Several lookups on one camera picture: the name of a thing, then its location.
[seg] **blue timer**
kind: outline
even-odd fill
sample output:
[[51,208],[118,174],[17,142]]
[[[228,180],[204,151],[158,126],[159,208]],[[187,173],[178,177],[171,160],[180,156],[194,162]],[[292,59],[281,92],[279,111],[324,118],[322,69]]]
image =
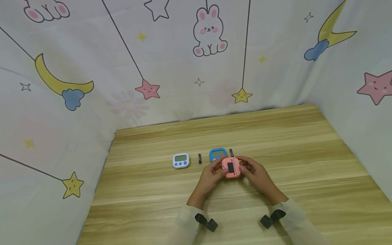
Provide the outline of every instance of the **blue timer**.
[[225,149],[223,148],[216,148],[216,149],[212,149],[210,151],[210,161],[213,162],[216,159],[220,158],[221,156],[226,155],[227,152]]

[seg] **person's right hand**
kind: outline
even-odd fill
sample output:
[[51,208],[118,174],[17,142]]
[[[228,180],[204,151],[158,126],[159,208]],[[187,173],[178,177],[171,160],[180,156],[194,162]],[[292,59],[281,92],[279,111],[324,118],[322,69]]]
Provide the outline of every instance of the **person's right hand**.
[[288,198],[274,184],[264,166],[246,156],[236,156],[240,160],[240,171],[250,181],[253,187],[264,194],[272,205],[285,202]]

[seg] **wooden surface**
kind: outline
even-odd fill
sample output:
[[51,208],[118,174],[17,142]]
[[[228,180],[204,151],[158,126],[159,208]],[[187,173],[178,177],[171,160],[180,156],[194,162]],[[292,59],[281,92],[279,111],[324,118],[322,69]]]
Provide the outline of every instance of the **wooden surface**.
[[[391,203],[317,107],[301,105],[117,131],[79,245],[163,244],[218,147],[262,163],[332,244],[392,244]],[[182,152],[191,165],[174,169]],[[259,225],[269,208],[246,179],[221,181],[205,208],[219,227],[195,244],[290,244]]]

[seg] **person's left hand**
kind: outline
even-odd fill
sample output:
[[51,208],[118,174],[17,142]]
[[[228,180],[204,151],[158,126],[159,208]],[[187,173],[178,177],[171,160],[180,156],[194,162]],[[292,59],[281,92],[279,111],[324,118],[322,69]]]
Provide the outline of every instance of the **person's left hand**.
[[207,197],[215,189],[218,182],[229,172],[228,169],[222,169],[222,160],[226,157],[227,155],[224,155],[205,166],[195,191]]
[[187,205],[203,209],[204,201],[208,195],[214,190],[218,182],[229,172],[228,169],[222,169],[222,160],[224,155],[207,165],[201,173],[199,182],[189,198]]

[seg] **pink star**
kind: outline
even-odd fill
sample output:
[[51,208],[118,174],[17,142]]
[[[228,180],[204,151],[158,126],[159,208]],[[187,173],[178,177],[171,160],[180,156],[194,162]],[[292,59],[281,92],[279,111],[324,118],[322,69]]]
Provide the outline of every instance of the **pink star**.
[[365,85],[360,88],[358,94],[370,95],[375,105],[378,105],[384,96],[392,95],[392,71],[373,76],[365,73]]
[[160,98],[157,93],[158,88],[159,85],[151,85],[143,79],[143,85],[141,87],[135,88],[135,90],[143,93],[144,99],[148,100],[150,97]]

